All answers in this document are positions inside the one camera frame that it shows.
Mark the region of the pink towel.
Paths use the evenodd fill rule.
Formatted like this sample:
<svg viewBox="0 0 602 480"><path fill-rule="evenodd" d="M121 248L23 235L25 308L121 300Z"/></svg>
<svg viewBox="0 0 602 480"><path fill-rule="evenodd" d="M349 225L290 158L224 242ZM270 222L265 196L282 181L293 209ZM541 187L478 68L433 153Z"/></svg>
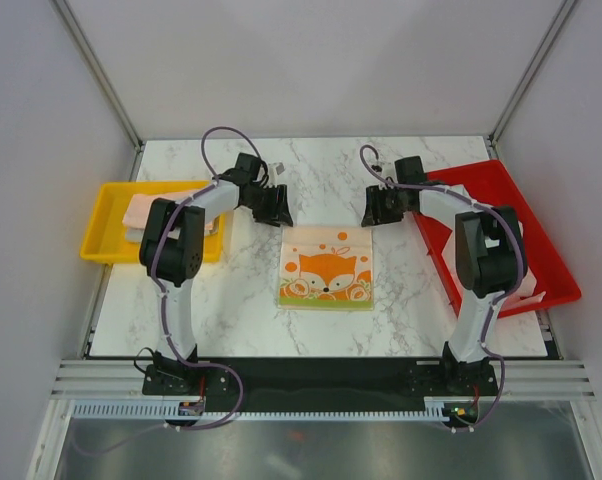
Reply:
<svg viewBox="0 0 602 480"><path fill-rule="evenodd" d="M128 229L144 229L150 213L152 203L156 199L180 201L192 196L197 189L168 192L161 194L134 194L131 197L127 210L124 213L122 224Z"/></svg>

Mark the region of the mint green towel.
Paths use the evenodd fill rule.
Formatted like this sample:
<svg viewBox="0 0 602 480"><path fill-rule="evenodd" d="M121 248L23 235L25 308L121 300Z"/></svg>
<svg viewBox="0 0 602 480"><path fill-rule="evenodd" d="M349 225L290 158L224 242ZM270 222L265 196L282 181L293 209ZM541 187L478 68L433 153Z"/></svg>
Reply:
<svg viewBox="0 0 602 480"><path fill-rule="evenodd" d="M523 278L519 288L508 298L507 304L510 308L519 308L528 305L540 303L545 295L545 291L535 293L537 287L537 278L529 269Z"/></svg>

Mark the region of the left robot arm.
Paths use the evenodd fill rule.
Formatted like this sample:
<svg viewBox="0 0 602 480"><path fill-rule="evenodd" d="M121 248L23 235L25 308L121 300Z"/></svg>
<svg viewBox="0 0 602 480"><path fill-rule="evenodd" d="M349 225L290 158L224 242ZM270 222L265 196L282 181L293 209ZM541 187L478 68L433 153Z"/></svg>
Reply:
<svg viewBox="0 0 602 480"><path fill-rule="evenodd" d="M160 338L152 368L178 394L194 391L200 380L197 340L192 327L192 285L204 259L205 226L239 207L257 223L293 225L285 184L270 185L259 177L264 161L241 153L235 166L212 182L176 200L152 201L143 231L139 261L159 297Z"/></svg>

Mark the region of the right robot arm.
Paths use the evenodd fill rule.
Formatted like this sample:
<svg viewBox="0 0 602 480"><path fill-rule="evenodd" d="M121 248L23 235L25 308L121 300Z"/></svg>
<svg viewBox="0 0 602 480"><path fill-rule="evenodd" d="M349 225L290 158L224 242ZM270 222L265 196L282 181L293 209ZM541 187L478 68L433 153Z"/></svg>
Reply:
<svg viewBox="0 0 602 480"><path fill-rule="evenodd" d="M487 348L493 321L528 271L516 210L482 203L462 185L428 180L418 157L397 160L396 180L391 181L368 164L367 150L374 148L360 149L361 163L379 183L366 189L363 227L396 223L413 212L452 231L462 303L455 330L444 345L447 363L437 373L443 390L461 394L474 383L472 368L496 356Z"/></svg>

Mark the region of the red plastic tray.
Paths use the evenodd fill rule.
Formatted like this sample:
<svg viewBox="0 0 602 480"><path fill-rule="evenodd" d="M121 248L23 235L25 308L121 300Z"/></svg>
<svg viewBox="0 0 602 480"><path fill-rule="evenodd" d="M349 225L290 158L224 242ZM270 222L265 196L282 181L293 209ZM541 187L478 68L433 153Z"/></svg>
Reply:
<svg viewBox="0 0 602 480"><path fill-rule="evenodd" d="M536 279L535 288L519 300L508 300L501 318L548 309L581 298L581 290L541 223L519 191L505 166L498 160L450 167L427 173L431 181L462 184L474 199L495 206L514 207L523 227L528 271ZM428 253L455 313L460 312L462 294L454 262L444 254L452 250L452 232L443 224L420 215L414 217Z"/></svg>

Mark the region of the yellow plastic tray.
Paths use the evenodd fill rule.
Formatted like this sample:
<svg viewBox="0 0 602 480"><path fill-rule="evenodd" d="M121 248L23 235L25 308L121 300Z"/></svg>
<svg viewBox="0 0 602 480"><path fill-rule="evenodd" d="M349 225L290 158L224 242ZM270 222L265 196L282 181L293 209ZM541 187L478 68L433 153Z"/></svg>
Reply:
<svg viewBox="0 0 602 480"><path fill-rule="evenodd" d="M156 199L151 206L140 244L124 240L123 216L134 194L161 194L197 189L180 201ZM149 266L145 254L161 260L181 255L185 261L214 263L220 260L225 239L225 215L237 206L239 190L228 182L208 181L114 182L101 187L80 256L102 264L134 263ZM208 224L218 228L205 237ZM168 235L180 229L177 238Z"/></svg>

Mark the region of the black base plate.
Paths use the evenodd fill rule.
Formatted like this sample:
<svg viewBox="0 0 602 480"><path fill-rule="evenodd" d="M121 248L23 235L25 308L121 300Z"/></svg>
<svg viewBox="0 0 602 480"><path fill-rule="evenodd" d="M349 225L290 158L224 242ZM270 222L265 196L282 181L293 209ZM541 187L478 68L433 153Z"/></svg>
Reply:
<svg viewBox="0 0 602 480"><path fill-rule="evenodd" d="M488 361L465 368L440 358L222 357L189 368L156 357L142 391L201 394L209 413L395 413L420 410L428 397L493 396L497 378Z"/></svg>

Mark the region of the aluminium frame rail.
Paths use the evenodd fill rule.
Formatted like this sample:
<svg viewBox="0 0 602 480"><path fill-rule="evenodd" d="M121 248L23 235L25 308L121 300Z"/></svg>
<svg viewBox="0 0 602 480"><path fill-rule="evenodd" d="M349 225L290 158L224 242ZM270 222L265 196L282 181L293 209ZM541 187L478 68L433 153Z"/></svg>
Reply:
<svg viewBox="0 0 602 480"><path fill-rule="evenodd" d="M490 371L463 376L446 374L433 357L284 358L226 357L244 388L298 391L302 388L360 388L364 391L421 393L425 396L472 396L482 399L498 389L506 400L585 400L595 397L585 366L575 360L508 360ZM130 360L64 360L52 387L55 398L135 398L142 373Z"/></svg>

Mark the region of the left aluminium frame post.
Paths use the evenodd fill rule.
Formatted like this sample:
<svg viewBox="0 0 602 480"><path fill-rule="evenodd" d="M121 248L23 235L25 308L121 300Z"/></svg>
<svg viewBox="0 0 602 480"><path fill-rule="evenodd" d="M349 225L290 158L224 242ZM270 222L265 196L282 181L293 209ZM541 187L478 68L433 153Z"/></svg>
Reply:
<svg viewBox="0 0 602 480"><path fill-rule="evenodd" d="M88 72L96 82L101 94L109 105L110 110L126 137L136 151L144 146L144 141L132 123L120 96L108 77L106 70L93 48L84 28L72 9L69 1L50 0L51 7L58 15L64 29L74 44Z"/></svg>

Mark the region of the aluminium frame post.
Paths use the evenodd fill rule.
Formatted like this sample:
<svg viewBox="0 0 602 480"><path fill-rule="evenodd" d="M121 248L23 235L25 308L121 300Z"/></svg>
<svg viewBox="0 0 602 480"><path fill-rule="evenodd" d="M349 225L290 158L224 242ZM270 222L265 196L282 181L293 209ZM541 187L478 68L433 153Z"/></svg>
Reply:
<svg viewBox="0 0 602 480"><path fill-rule="evenodd" d="M518 107L550 57L552 50L579 5L579 0L563 0L560 2L494 127L484 136L486 147L493 151L494 156L497 156L496 149L499 140L505 133Z"/></svg>
<svg viewBox="0 0 602 480"><path fill-rule="evenodd" d="M101 94L109 105L110 110L126 137L136 151L144 146L144 141L132 123L120 96L108 77L106 70L93 48L84 28L72 9L69 1L50 0L51 7L58 15L64 29L74 44L88 72L96 82Z"/></svg>

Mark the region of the right aluminium frame post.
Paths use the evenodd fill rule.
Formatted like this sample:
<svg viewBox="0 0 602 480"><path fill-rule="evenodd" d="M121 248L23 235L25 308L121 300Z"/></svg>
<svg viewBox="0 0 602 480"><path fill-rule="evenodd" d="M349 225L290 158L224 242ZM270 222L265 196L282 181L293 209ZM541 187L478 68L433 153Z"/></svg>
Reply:
<svg viewBox="0 0 602 480"><path fill-rule="evenodd" d="M484 136L486 147L493 151L494 156L497 156L496 149L499 140L505 133L518 107L550 57L552 50L579 5L579 0L563 0L560 2L494 127Z"/></svg>

